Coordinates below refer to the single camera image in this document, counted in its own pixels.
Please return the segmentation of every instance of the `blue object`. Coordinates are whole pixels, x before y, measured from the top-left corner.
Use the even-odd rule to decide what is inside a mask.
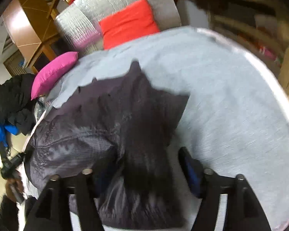
[[[11,124],[0,125],[0,142],[3,142],[4,146],[8,147],[8,144],[6,142],[5,130],[9,131],[13,135],[17,135],[18,129],[17,129],[17,127],[15,127]]]

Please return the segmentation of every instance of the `black jacket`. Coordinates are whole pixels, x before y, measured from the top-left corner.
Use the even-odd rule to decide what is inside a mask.
[[[182,227],[166,148],[187,100],[153,89],[136,62],[123,77],[94,80],[37,127],[27,176],[42,190],[51,175],[77,175],[116,147],[124,162],[99,198],[102,223],[123,229]],[[75,196],[70,202],[77,213]]]
[[[17,127],[25,135],[28,133],[23,132],[20,126],[22,124],[30,125],[31,129],[34,124],[33,113],[32,118],[30,118],[28,115],[26,117],[18,116],[18,112],[24,108],[32,112],[35,104],[35,101],[31,101],[34,78],[35,75],[33,74],[17,75],[0,85],[0,124],[11,118],[11,124],[17,126],[17,123]]]

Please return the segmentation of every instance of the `black sleeve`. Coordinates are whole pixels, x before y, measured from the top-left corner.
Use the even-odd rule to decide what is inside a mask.
[[[8,231],[18,231],[18,208],[6,195],[0,206],[0,219]]]

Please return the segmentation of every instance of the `metal bolt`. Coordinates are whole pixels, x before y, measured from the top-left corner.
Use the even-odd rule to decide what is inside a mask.
[[[50,177],[50,180],[52,181],[56,181],[56,180],[59,180],[60,179],[60,175],[53,175]]]
[[[206,175],[212,175],[212,174],[213,174],[213,170],[212,170],[212,169],[209,169],[209,168],[206,168],[206,169],[204,170],[204,173],[205,173]]]
[[[89,174],[92,174],[93,170],[91,168],[86,168],[82,171],[82,173],[84,175],[89,175]]]
[[[245,179],[244,175],[242,175],[242,174],[238,174],[236,177],[238,180],[244,180]]]

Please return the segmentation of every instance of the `pink pillow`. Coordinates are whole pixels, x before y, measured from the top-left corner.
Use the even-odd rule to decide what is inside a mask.
[[[56,82],[75,65],[77,60],[78,52],[66,52],[42,68],[34,79],[31,100],[48,93]]]

